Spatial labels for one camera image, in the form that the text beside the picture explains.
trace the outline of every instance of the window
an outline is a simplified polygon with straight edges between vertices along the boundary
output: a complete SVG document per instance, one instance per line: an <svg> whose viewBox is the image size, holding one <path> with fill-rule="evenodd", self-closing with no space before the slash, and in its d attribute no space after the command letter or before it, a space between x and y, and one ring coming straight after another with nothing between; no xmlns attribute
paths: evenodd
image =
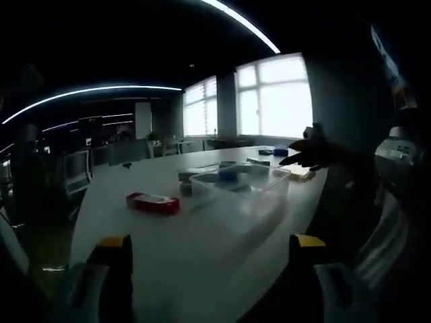
<svg viewBox="0 0 431 323"><path fill-rule="evenodd" d="M216 135L218 133L215 76L186 89L183 126L184 136Z"/></svg>
<svg viewBox="0 0 431 323"><path fill-rule="evenodd" d="M301 54L237 68L237 128L240 135L302 138L312 126L310 86Z"/></svg>

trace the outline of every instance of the desk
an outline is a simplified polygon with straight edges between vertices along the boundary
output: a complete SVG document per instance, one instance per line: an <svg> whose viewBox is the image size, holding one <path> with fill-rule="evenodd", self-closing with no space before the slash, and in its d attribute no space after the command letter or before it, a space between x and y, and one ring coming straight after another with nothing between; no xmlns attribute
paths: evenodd
<svg viewBox="0 0 431 323"><path fill-rule="evenodd" d="M97 241L131 234L133 308L136 322L234 322L270 288L288 262L293 232L305 232L316 210L327 171L310 181L292 182L289 211L253 250L204 216L150 217L126 208L132 192L179 195L177 170L220 161L243 162L259 147L200 151L146 159L130 170L118 165L95 169L82 202L71 247L71 265L86 261Z"/></svg>

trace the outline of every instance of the chair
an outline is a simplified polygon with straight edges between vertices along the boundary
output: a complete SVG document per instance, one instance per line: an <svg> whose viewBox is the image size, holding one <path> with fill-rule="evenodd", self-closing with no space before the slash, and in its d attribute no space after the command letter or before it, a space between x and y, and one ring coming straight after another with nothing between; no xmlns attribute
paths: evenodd
<svg viewBox="0 0 431 323"><path fill-rule="evenodd" d="M108 144L109 166L138 162L147 158L152 158L152 149L150 149L147 139L117 141Z"/></svg>
<svg viewBox="0 0 431 323"><path fill-rule="evenodd" d="M167 139L163 140L163 156L179 155L179 139Z"/></svg>
<svg viewBox="0 0 431 323"><path fill-rule="evenodd" d="M63 178L67 194L85 190L91 182L90 154L88 150L66 155L63 160Z"/></svg>

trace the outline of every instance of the window blinds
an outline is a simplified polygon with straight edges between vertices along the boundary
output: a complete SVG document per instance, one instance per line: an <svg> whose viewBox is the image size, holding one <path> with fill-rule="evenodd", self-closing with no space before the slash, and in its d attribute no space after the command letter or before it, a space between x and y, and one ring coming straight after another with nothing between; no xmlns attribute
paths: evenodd
<svg viewBox="0 0 431 323"><path fill-rule="evenodd" d="M184 136L216 135L217 79L210 77L186 89L183 110Z"/></svg>

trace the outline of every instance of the floor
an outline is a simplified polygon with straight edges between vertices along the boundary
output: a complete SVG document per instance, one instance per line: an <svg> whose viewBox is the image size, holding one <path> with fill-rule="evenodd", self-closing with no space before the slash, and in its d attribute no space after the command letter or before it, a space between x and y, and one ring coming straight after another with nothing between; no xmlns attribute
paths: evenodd
<svg viewBox="0 0 431 323"><path fill-rule="evenodd" d="M70 198L70 205L59 208L64 214L56 214L56 216L64 221L54 224L26 223L22 219L27 219L27 215L17 214L13 208L6 207L5 213L12 230L9 230L9 237L2 238L9 240L9 252L24 254L21 258L26 259L18 261L21 263L18 266L43 293L48 302L55 299L57 287L67 272L73 231L84 195L85 191L81 191ZM3 235L5 220L6 218L2 218ZM13 238L18 242L11 245L10 240Z"/></svg>

